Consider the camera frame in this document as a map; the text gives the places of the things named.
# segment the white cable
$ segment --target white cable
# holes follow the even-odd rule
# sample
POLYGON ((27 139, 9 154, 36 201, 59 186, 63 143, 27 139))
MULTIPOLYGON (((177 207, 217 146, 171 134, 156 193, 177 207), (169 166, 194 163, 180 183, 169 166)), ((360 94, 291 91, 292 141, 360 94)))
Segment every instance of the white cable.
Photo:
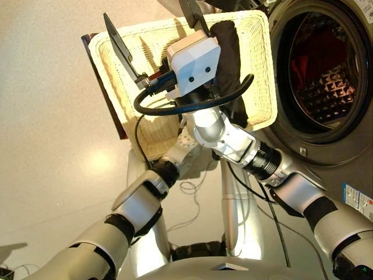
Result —
POLYGON ((203 182, 205 181, 207 171, 209 170, 209 167, 213 162, 214 162, 214 160, 211 160, 209 162, 209 164, 206 167, 206 171, 205 171, 205 174, 203 175, 202 180, 197 185, 194 185, 192 182, 189 182, 189 181, 180 183, 179 188, 180 188, 182 193, 184 193, 186 195, 193 195, 194 203, 195 203, 195 205, 197 205, 197 214, 192 219, 190 219, 186 222, 178 223, 178 224, 170 227, 169 229, 167 229, 167 232, 172 232, 173 230, 177 230, 177 229, 181 229, 181 228, 184 228, 186 226, 189 226, 191 223, 193 223, 198 218, 199 213, 200 213, 200 205, 197 201, 197 193, 198 193, 199 189, 201 188, 203 182))
POLYGON ((12 271, 11 271, 10 273, 0 276, 0 278, 5 279, 6 277, 8 277, 8 276, 14 274, 14 273, 16 272, 16 270, 18 270, 18 269, 21 268, 21 267, 23 267, 23 268, 26 270, 28 276, 30 276, 31 273, 30 273, 29 269, 27 268, 27 265, 31 265, 31 266, 34 266, 34 267, 37 267, 38 269, 40 269, 40 267, 38 267, 38 266, 35 265, 35 264, 22 264, 22 265, 19 265, 19 266, 13 268, 12 271))

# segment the washing machine drum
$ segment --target washing machine drum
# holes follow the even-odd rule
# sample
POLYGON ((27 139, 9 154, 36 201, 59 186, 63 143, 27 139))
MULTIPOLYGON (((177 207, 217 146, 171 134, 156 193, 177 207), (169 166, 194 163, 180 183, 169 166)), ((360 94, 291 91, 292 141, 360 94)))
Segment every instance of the washing machine drum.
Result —
POLYGON ((373 1, 281 1, 269 21, 279 111, 269 138, 315 165, 364 153, 372 145, 373 1))

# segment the dark cloth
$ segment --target dark cloth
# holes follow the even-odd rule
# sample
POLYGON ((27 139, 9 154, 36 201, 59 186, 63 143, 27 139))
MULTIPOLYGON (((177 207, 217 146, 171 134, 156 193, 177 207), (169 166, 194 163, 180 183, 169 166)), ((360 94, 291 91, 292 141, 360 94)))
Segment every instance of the dark cloth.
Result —
POLYGON ((314 33, 294 48, 290 62, 293 86, 300 90, 345 60, 344 42, 336 38, 331 29, 314 33))
MULTIPOLYGON (((220 96, 226 96, 236 91, 240 86, 240 41, 234 22, 230 20, 215 23, 210 28, 210 34, 217 38, 221 48, 216 71, 216 85, 220 96)), ((242 97, 222 106, 230 121, 245 128, 247 114, 242 97)))

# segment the washing machine door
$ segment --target washing machine door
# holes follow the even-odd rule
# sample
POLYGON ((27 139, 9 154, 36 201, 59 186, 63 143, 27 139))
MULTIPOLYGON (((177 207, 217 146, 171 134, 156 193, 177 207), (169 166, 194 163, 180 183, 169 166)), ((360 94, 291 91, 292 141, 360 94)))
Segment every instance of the washing machine door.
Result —
POLYGON ((278 116, 265 140, 336 198, 346 183, 373 197, 373 0, 281 1, 269 22, 278 116))

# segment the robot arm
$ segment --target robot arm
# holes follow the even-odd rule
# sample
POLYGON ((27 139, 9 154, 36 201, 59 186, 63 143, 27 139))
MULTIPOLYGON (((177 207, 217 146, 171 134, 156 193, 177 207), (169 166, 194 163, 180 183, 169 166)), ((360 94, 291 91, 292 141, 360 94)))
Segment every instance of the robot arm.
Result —
POLYGON ((145 235, 162 214, 172 185, 200 153, 184 130, 177 143, 114 201, 112 213, 93 224, 27 280, 112 280, 118 275, 134 237, 145 235))
POLYGON ((156 223, 162 213, 160 201, 193 162, 199 145, 251 172, 270 188, 273 199, 290 215, 305 217, 322 250, 332 260, 337 277, 371 279, 367 275, 373 274, 372 223, 353 208, 328 197, 322 180, 312 171, 232 125, 216 107, 245 92, 252 75, 246 79, 245 86, 224 98, 209 101, 200 98, 200 86, 215 75, 220 47, 214 38, 200 32, 193 36, 173 46, 168 53, 173 70, 148 85, 141 84, 140 88, 146 85, 147 88, 137 98, 137 106, 135 103, 141 113, 167 115, 169 108, 142 112, 144 107, 140 103, 147 95, 170 89, 177 82, 178 86, 168 97, 175 99, 183 110, 171 110, 183 113, 188 121, 183 133, 192 136, 191 142, 183 142, 189 137, 181 134, 175 147, 115 200, 112 214, 88 228, 27 279, 115 279, 131 240, 146 234, 156 223))
POLYGON ((188 119, 202 146, 251 172, 289 215, 308 221, 335 276, 371 279, 364 278, 373 274, 373 224, 366 217, 328 196, 322 180, 303 164, 230 124, 218 110, 198 111, 188 119))

